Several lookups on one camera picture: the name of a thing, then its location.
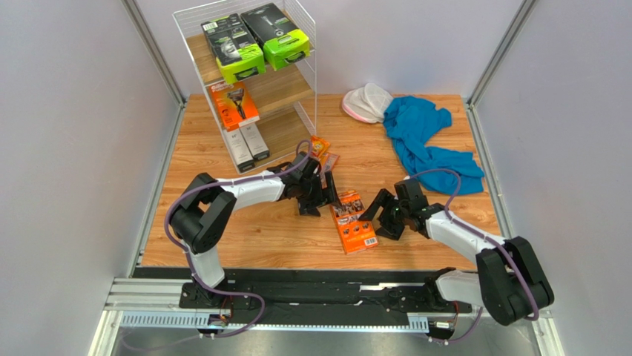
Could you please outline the orange razor cartridge pack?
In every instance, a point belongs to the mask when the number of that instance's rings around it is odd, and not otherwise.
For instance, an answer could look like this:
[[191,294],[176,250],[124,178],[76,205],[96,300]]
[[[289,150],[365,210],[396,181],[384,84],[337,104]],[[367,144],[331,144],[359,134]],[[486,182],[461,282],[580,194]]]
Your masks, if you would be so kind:
[[347,191],[338,196],[338,206],[331,204],[330,210],[345,254],[354,254],[379,245],[370,221],[360,220],[365,207],[360,194]]

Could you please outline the orange clear razor blister pack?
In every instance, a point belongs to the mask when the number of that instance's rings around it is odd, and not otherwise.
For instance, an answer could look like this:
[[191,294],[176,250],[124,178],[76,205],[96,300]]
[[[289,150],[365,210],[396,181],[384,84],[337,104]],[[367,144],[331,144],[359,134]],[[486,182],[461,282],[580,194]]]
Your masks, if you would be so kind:
[[330,152],[325,152],[320,156],[320,181],[322,186],[326,186],[325,173],[333,170],[339,158],[338,154]]

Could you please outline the orange Gillette Fusion razor box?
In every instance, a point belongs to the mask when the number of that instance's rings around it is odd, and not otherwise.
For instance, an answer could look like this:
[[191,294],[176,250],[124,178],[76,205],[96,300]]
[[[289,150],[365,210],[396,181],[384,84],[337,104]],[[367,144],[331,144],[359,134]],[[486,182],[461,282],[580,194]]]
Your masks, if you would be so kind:
[[235,131],[260,119],[257,106],[243,82],[228,84],[221,81],[210,85],[207,89],[221,124],[227,132]]

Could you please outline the black green razor box small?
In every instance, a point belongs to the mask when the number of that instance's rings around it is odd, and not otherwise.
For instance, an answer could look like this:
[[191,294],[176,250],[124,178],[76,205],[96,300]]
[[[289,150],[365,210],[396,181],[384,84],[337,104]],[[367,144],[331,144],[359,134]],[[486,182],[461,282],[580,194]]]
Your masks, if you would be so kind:
[[275,71],[310,56],[309,37],[274,3],[240,14]]

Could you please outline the black green razor box large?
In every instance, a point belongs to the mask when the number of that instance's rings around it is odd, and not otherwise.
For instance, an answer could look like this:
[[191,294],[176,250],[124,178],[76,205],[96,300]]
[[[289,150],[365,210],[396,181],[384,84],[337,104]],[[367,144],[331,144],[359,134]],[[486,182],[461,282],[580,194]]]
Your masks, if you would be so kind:
[[226,83],[232,85],[266,72],[263,50],[238,13],[200,26]]

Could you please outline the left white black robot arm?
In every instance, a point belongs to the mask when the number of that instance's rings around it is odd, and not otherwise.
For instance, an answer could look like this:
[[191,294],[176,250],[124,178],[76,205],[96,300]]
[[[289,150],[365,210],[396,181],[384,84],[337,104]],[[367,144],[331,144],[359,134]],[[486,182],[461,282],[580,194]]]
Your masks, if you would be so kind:
[[340,199],[333,174],[321,171],[315,158],[301,151],[291,162],[239,179],[198,174],[169,207],[164,221],[168,239],[185,253],[193,279],[214,291],[225,279],[217,245],[231,215],[260,203],[297,200],[301,215],[319,216]]

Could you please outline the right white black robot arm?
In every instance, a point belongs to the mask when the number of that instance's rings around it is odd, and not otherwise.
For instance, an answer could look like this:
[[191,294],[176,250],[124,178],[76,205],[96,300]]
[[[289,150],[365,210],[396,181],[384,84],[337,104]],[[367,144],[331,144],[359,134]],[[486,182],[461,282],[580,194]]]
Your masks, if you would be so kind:
[[377,219],[376,234],[391,240],[409,228],[475,264],[474,272],[445,268],[430,278],[426,285],[439,300],[483,307],[503,326],[535,320],[541,309],[554,303],[553,289],[528,240],[489,234],[447,206],[430,204],[413,179],[397,182],[394,188],[394,193],[381,189],[359,219]]

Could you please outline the orange disposable razor pack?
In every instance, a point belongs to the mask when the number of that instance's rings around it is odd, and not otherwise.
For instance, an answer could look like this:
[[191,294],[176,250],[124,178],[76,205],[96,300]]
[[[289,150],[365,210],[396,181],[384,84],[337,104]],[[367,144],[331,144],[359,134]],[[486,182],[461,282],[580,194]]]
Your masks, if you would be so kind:
[[330,142],[318,136],[311,136],[312,149],[310,156],[320,159],[329,149]]

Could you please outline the left white grey cosmetic box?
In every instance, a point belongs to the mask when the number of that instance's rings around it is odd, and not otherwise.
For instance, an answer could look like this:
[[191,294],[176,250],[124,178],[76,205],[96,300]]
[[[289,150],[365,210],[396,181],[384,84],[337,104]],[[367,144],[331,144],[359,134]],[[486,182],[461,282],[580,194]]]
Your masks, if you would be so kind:
[[254,168],[254,158],[240,130],[223,131],[223,135],[237,170],[244,173]]

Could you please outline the white grey cosmetic box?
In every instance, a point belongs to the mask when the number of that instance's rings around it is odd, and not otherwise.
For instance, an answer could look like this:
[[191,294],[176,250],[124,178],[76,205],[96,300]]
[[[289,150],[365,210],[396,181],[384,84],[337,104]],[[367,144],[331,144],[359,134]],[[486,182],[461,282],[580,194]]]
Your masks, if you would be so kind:
[[240,130],[223,131],[223,135],[237,170],[244,173],[254,168],[254,158]]
[[255,161],[260,161],[270,157],[270,150],[255,123],[243,126],[240,132],[250,150]]

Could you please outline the blue cloth garment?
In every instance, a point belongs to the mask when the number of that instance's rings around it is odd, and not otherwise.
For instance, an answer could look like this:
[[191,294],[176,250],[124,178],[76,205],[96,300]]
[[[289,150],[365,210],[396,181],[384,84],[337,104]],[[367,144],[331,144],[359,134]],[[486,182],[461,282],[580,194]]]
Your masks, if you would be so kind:
[[429,191],[460,195],[484,191],[484,171],[472,152],[429,145],[428,141],[452,126],[452,114],[435,103],[414,97],[394,98],[384,111],[386,136],[406,172]]

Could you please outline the right white grey cosmetic box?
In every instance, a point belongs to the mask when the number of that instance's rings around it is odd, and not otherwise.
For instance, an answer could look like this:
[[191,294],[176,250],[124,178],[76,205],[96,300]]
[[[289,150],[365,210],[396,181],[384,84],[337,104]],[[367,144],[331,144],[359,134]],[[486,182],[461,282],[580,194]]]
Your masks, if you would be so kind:
[[243,126],[240,132],[250,150],[255,161],[260,161],[270,157],[270,150],[255,123]]

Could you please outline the white pink mesh laundry bag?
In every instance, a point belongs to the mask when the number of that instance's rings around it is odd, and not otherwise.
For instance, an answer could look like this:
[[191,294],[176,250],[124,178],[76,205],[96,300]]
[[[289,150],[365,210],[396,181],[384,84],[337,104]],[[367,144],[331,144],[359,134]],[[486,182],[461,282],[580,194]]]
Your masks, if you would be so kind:
[[361,88],[351,90],[342,99],[342,110],[360,122],[382,123],[384,112],[394,97],[375,83],[367,83]]

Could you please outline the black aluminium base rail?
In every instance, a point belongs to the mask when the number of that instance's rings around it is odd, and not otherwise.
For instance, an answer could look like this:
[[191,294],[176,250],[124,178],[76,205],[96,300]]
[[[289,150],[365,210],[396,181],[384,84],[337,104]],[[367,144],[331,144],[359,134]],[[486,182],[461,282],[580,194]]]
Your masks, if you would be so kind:
[[124,327],[195,329],[207,337],[237,330],[412,332],[442,338],[449,316],[492,311],[442,297],[440,271],[230,268],[216,292],[185,268],[141,268],[113,282],[105,308]]

